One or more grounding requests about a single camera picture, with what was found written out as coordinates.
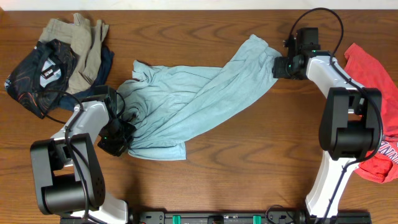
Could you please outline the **light blue t-shirt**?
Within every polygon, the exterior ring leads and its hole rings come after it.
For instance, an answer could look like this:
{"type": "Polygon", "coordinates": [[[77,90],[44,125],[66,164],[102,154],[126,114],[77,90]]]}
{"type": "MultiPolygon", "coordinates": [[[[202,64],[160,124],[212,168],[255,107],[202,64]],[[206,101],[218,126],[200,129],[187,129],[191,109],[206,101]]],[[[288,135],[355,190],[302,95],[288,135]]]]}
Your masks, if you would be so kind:
{"type": "Polygon", "coordinates": [[[122,119],[136,127],[127,153],[177,161],[185,142],[251,106],[276,83],[280,53],[251,35],[223,67],[150,66],[134,61],[132,79],[118,87],[122,119]]]}

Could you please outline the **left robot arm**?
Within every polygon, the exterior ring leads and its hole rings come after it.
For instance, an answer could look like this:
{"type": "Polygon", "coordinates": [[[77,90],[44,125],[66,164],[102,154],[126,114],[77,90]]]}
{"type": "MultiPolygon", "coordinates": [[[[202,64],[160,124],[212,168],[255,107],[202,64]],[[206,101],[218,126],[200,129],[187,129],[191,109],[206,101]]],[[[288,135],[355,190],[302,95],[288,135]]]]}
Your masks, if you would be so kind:
{"type": "Polygon", "coordinates": [[[31,145],[39,210],[60,223],[132,223],[129,205],[106,190],[94,149],[112,156],[129,147],[135,130],[118,118],[116,100],[84,101],[50,139],[31,145]]]}

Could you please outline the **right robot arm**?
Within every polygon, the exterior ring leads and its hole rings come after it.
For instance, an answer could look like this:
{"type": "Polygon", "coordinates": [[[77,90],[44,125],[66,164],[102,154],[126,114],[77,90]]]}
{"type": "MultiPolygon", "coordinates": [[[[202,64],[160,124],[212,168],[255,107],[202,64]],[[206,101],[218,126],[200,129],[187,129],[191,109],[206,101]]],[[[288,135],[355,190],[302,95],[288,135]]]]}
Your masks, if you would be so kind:
{"type": "Polygon", "coordinates": [[[381,144],[382,94],[353,80],[331,53],[321,50],[277,57],[272,74],[275,78],[310,80],[326,98],[318,132],[322,161],[305,205],[308,221],[334,223],[351,174],[381,144]]]}

